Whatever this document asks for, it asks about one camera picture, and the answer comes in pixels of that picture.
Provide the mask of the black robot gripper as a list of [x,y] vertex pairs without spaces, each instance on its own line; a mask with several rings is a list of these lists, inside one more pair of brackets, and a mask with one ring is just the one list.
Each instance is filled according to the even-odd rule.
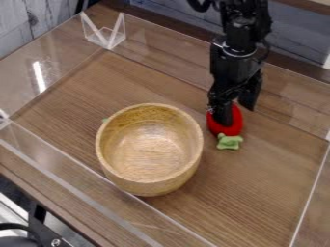
[[207,93],[213,120],[232,125],[232,100],[224,95],[248,79],[237,103],[254,110],[263,84],[263,75],[255,70],[267,55],[255,59],[256,44],[268,47],[266,36],[272,19],[268,0],[219,0],[224,37],[216,37],[209,46],[209,73],[213,78]]

